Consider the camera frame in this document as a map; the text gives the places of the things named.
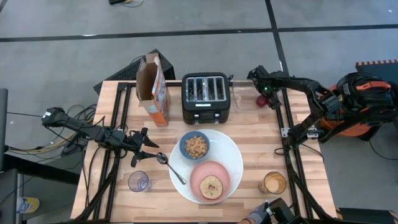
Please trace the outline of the grey vertical panel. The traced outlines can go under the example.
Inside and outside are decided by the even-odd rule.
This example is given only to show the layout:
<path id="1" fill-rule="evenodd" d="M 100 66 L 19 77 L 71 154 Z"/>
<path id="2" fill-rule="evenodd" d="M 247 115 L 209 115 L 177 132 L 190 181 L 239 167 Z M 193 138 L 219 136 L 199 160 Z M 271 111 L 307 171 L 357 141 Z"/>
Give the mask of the grey vertical panel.
<path id="1" fill-rule="evenodd" d="M 8 90 L 0 88 L 0 171 L 3 170 L 6 121 L 7 121 Z"/>

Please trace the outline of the black box with orange corner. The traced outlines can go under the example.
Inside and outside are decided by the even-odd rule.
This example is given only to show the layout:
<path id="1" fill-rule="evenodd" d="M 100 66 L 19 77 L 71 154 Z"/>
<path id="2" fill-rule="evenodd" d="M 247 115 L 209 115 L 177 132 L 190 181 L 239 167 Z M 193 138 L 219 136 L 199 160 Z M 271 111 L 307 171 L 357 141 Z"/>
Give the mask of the black box with orange corner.
<path id="1" fill-rule="evenodd" d="M 338 218 L 344 221 L 376 224 L 398 224 L 398 215 L 392 210 L 337 208 L 336 214 Z"/>

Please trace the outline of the toasted bagel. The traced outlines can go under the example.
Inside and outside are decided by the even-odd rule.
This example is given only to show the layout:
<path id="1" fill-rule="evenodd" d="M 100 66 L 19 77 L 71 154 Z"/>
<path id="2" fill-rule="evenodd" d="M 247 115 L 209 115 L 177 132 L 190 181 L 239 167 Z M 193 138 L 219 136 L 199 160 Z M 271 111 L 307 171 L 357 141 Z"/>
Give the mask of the toasted bagel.
<path id="1" fill-rule="evenodd" d="M 223 193 L 223 184 L 216 176 L 210 175 L 205 177 L 200 183 L 200 191 L 202 196 L 207 199 L 217 199 Z"/>

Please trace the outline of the red apple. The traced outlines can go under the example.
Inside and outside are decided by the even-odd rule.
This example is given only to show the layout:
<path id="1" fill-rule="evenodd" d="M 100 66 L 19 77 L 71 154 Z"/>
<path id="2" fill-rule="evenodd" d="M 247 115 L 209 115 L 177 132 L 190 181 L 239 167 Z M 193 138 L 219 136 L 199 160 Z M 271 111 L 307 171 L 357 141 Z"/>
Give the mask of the red apple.
<path id="1" fill-rule="evenodd" d="M 265 97 L 263 95 L 259 95 L 256 98 L 256 104 L 259 108 L 263 108 L 265 106 L 268 106 L 270 103 L 270 99 L 268 97 Z"/>

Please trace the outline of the blue bowl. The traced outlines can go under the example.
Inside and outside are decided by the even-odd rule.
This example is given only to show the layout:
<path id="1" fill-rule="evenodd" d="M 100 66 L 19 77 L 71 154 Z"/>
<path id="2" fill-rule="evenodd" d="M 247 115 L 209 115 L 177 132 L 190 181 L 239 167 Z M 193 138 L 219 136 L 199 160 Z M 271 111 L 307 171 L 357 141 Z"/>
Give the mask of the blue bowl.
<path id="1" fill-rule="evenodd" d="M 207 136 L 206 136 L 203 132 L 201 132 L 201 131 L 189 131 L 189 132 L 185 133 L 185 134 L 182 136 L 181 140 L 180 140 L 180 152 L 181 152 L 187 159 L 199 160 L 199 159 L 192 159 L 192 158 L 186 153 L 185 148 L 184 148 L 184 146 L 185 146 L 185 141 L 186 141 L 187 139 L 190 139 L 190 138 L 194 137 L 194 136 L 202 136 L 202 137 L 205 139 L 206 143 L 208 144 L 208 151 L 210 150 L 210 141 L 209 141 L 209 139 L 207 138 Z"/>

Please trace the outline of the metal spoon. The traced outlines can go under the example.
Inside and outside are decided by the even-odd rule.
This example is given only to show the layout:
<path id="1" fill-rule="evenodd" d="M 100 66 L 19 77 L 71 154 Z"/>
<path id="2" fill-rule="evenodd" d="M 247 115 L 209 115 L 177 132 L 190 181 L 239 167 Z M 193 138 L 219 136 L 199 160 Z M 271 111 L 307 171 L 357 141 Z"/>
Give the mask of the metal spoon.
<path id="1" fill-rule="evenodd" d="M 171 169 L 171 171 L 177 176 L 177 178 L 181 182 L 181 184 L 183 184 L 183 185 L 187 184 L 187 181 L 171 167 L 171 165 L 169 164 L 168 157 L 164 153 L 158 152 L 156 157 L 157 157 L 157 160 L 161 164 L 165 164 Z"/>

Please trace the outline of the orange pumpkin cereal box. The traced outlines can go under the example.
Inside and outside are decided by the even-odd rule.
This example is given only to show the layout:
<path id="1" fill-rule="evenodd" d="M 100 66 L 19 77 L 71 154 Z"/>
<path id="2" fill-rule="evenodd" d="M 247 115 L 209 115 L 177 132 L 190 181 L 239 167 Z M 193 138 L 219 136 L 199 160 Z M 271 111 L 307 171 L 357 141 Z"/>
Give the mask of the orange pumpkin cereal box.
<path id="1" fill-rule="evenodd" d="M 136 96 L 156 126 L 169 124 L 170 94 L 158 53 L 142 59 L 136 76 Z"/>

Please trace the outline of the clear plastic container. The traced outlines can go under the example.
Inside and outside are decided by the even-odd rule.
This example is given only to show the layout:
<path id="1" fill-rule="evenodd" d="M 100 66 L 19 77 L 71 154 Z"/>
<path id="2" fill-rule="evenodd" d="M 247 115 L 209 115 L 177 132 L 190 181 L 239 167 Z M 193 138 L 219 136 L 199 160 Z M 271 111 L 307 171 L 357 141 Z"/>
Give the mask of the clear plastic container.
<path id="1" fill-rule="evenodd" d="M 237 109 L 244 111 L 271 110 L 268 106 L 259 108 L 256 104 L 256 98 L 260 94 L 252 81 L 249 80 L 234 80 L 231 82 L 231 96 L 233 97 L 234 104 Z"/>

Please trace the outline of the amber drinking glass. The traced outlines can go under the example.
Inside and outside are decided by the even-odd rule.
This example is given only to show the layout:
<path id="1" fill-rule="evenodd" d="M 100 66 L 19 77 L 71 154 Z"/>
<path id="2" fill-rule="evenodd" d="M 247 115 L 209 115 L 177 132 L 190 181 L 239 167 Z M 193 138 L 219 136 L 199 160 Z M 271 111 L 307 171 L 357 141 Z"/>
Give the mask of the amber drinking glass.
<path id="1" fill-rule="evenodd" d="M 281 173 L 270 172 L 259 182 L 258 188 L 265 194 L 281 194 L 286 186 L 286 180 Z"/>

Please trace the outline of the black aluminium back rail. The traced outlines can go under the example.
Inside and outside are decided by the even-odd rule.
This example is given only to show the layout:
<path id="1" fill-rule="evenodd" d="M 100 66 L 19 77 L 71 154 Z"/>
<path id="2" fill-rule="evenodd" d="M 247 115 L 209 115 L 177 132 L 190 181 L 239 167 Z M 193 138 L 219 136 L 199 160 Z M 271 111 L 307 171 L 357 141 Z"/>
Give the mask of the black aluminium back rail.
<path id="1" fill-rule="evenodd" d="M 129 86 L 136 86 L 136 82 L 126 82 Z M 180 80 L 167 80 L 166 86 L 182 86 L 182 82 Z"/>

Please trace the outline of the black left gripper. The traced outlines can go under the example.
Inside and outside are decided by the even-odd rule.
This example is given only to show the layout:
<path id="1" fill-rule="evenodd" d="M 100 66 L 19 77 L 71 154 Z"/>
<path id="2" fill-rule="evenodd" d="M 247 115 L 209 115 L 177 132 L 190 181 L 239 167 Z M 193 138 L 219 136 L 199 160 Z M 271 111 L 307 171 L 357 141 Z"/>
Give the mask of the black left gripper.
<path id="1" fill-rule="evenodd" d="M 133 168 L 135 168 L 138 161 L 157 157 L 155 154 L 150 154 L 141 150 L 142 145 L 159 148 L 156 143 L 149 139 L 147 132 L 147 128 L 142 128 L 141 131 L 132 130 L 122 141 L 122 146 L 128 151 L 132 151 L 134 153 L 131 160 L 131 167 Z"/>

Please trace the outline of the black computer tower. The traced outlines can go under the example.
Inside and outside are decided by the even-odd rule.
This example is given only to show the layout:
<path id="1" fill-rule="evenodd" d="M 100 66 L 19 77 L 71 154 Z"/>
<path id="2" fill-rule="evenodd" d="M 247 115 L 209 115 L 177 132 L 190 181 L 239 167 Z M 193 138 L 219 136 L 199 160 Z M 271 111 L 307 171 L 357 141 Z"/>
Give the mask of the black computer tower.
<path id="1" fill-rule="evenodd" d="M 150 54 L 158 54 L 161 62 L 161 66 L 164 72 L 164 76 L 166 80 L 175 80 L 175 72 L 174 66 L 165 58 L 164 55 L 158 49 L 154 49 L 150 52 Z M 146 61 L 146 56 L 141 55 L 134 60 L 131 61 L 129 65 L 122 68 L 120 71 L 116 72 L 115 74 L 111 75 L 110 77 L 106 78 L 102 82 L 96 84 L 93 89 L 97 93 L 100 94 L 102 84 L 104 81 L 124 81 L 124 80 L 136 80 L 136 73 L 139 70 L 141 59 Z"/>

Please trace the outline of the black handheld device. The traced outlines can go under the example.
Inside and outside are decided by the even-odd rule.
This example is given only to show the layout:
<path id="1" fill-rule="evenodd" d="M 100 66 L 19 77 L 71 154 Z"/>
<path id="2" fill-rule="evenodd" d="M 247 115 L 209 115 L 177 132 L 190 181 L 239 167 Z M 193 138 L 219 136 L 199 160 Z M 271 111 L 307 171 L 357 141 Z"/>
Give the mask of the black handheld device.
<path id="1" fill-rule="evenodd" d="M 273 215 L 279 224 L 287 224 L 292 221 L 295 216 L 282 198 L 272 201 L 266 208 L 269 215 Z"/>

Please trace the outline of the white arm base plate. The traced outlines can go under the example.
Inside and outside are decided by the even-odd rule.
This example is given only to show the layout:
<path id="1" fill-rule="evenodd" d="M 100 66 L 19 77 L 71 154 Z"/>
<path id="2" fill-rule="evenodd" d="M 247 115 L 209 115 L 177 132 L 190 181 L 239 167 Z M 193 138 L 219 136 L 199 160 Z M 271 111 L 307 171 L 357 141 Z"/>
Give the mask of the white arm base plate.
<path id="1" fill-rule="evenodd" d="M 289 132 L 289 128 L 281 128 L 280 129 L 281 135 L 283 138 L 287 138 L 288 137 L 288 132 Z M 308 139 L 317 139 L 319 137 L 319 134 L 321 133 L 320 130 L 318 130 L 317 128 L 309 128 L 308 130 L 306 130 L 306 135 Z"/>

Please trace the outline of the white round woven placemat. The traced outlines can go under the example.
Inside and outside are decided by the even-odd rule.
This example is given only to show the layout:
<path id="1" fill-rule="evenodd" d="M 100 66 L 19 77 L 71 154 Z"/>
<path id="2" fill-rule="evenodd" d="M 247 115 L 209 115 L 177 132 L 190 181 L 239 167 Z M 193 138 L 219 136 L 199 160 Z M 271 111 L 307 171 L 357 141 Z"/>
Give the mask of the white round woven placemat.
<path id="1" fill-rule="evenodd" d="M 241 155 L 241 151 L 239 150 L 239 147 L 235 144 L 235 142 L 224 133 L 212 129 L 199 129 L 198 131 L 203 132 L 209 139 L 210 150 L 208 151 L 207 155 L 202 159 L 187 159 L 180 152 L 179 141 L 175 145 L 169 156 L 169 164 L 177 171 L 178 174 L 180 174 L 187 181 L 187 184 L 181 184 L 177 176 L 171 170 L 169 171 L 170 179 L 177 192 L 180 193 L 187 200 L 199 204 L 205 204 L 197 200 L 192 194 L 190 188 L 190 174 L 192 173 L 192 170 L 195 168 L 195 166 L 197 166 L 201 162 L 218 162 L 226 168 L 231 179 L 231 188 L 225 198 L 227 199 L 238 188 L 243 178 L 243 158 Z"/>

